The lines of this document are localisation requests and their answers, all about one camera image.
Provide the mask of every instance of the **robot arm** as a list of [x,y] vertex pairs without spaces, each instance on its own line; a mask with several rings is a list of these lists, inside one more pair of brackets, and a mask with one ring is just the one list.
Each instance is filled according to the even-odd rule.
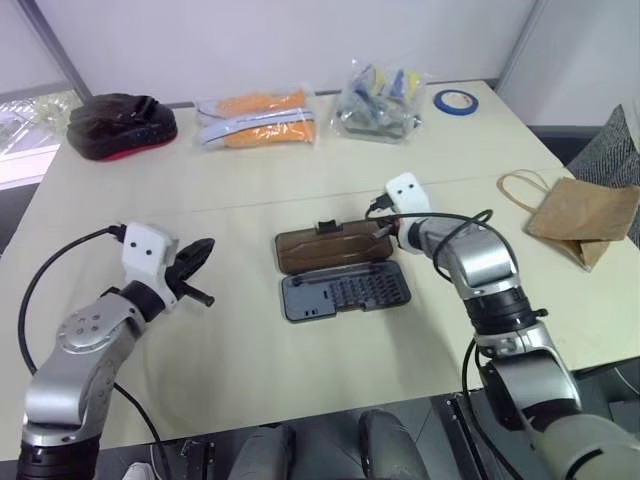
[[[398,214],[430,212],[410,173],[389,181],[373,206]],[[524,430],[555,478],[637,478],[640,443],[614,423],[581,413],[573,377],[539,320],[547,312],[531,309],[515,257],[497,232],[438,217],[400,218],[384,232],[395,234],[404,250],[438,255],[465,304],[477,348],[488,359],[480,376],[497,420]]]
[[127,286],[110,288],[60,324],[53,352],[27,390],[19,480],[93,478],[115,377],[147,324],[185,295],[213,304],[185,282],[213,244],[198,240],[176,255],[178,241],[165,232],[126,227]]

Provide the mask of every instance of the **clear plastic bag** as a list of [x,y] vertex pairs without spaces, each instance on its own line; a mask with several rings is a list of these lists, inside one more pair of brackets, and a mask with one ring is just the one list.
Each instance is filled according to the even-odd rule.
[[313,95],[304,89],[284,93],[250,93],[224,100],[195,102],[206,147],[246,148],[316,140]]
[[413,70],[352,62],[331,127],[339,135],[400,143],[422,124],[427,75]]

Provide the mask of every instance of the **tape roll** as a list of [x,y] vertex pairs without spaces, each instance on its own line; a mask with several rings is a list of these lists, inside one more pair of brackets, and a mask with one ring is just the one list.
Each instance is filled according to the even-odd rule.
[[462,90],[442,90],[436,94],[433,103],[450,115],[470,115],[478,109],[478,99]]

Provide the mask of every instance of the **open case lid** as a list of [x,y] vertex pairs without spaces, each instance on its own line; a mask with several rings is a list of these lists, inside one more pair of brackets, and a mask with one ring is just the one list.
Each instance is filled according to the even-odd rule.
[[375,222],[358,220],[337,225],[319,222],[317,228],[276,236],[278,265],[283,273],[297,274],[321,268],[384,260],[393,247],[389,237],[375,239]]

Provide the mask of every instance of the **paper bag handle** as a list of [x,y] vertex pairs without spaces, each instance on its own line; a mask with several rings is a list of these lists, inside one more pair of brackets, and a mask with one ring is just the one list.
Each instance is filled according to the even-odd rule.
[[[533,175],[536,180],[538,180],[540,183],[537,183],[536,181],[532,180],[531,178],[528,178],[526,176],[524,176],[524,173],[528,173]],[[511,193],[510,191],[507,190],[507,188],[504,186],[504,181],[509,178],[518,178],[520,180],[522,180],[523,182],[529,184],[530,186],[532,186],[533,188],[535,188],[536,190],[540,190],[542,193],[548,193],[549,190],[551,190],[551,188],[549,187],[549,184],[545,181],[544,178],[542,178],[540,176],[539,173],[534,172],[533,170],[516,170],[514,172],[511,173],[507,173],[503,176],[501,176],[496,185],[498,187],[498,190],[500,190],[500,192],[502,192],[502,194],[507,197],[509,200],[511,200],[513,203],[515,203],[516,205],[518,205],[520,208],[526,210],[529,213],[536,213],[536,209],[533,208],[530,205],[527,205],[526,203],[524,203],[522,200],[518,199],[513,193]]]

